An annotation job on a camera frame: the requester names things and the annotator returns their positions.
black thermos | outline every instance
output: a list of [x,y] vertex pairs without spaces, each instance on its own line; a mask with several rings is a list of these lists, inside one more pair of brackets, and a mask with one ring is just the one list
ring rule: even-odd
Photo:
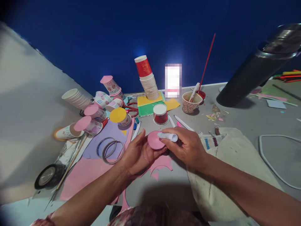
[[216,101],[234,107],[301,50],[301,24],[279,26],[238,68]]

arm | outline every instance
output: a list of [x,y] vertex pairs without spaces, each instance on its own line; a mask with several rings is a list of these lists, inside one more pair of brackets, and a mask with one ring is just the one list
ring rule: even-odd
[[301,202],[207,154],[197,133],[179,127],[163,132],[176,133],[182,141],[183,145],[179,147],[176,143],[162,139],[179,159],[231,196],[260,225],[300,225]]
[[154,152],[148,145],[143,129],[129,144],[118,163],[58,208],[51,220],[56,226],[91,225],[130,177],[146,168],[166,150],[165,147]]

blue wall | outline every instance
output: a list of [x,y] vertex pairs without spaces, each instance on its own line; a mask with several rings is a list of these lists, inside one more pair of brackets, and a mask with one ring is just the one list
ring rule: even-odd
[[124,93],[142,91],[134,58],[144,54],[159,89],[165,63],[182,63],[182,85],[195,85],[214,33],[203,84],[228,81],[274,28],[301,23],[300,9],[297,0],[28,0],[3,20],[94,95],[106,91],[103,75]]

white marker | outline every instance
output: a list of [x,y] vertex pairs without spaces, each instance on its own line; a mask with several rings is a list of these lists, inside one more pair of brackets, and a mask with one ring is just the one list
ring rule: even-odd
[[172,142],[176,142],[178,140],[178,135],[175,133],[158,133],[158,137],[160,137],[161,139],[163,138],[167,138],[169,140],[171,140]]
[[190,128],[186,123],[184,123],[178,116],[173,115],[186,129],[191,130],[194,132],[192,128]]
[[192,98],[193,98],[193,96],[194,96],[194,94],[195,94],[195,92],[197,91],[197,89],[198,89],[199,86],[200,86],[200,83],[197,83],[197,84],[195,85],[195,88],[194,88],[194,90],[193,90],[193,92],[192,92],[192,94],[191,94],[191,97],[190,97],[190,99],[189,99],[189,102],[192,100]]
[[172,118],[168,115],[169,121],[172,124],[173,127],[176,127],[175,123],[173,122]]
[[138,123],[137,128],[136,128],[136,130],[135,130],[135,133],[134,133],[134,135],[133,135],[131,141],[133,141],[133,140],[136,138],[136,136],[138,135],[138,131],[139,131],[139,129],[140,129],[140,126],[141,126],[141,121]]

brown patterned cup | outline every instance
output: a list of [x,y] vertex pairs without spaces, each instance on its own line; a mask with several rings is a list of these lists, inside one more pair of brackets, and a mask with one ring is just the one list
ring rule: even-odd
[[194,110],[199,106],[199,104],[203,101],[203,98],[199,94],[195,94],[192,101],[189,102],[192,92],[184,93],[182,96],[183,106],[182,110],[187,113],[191,114]]

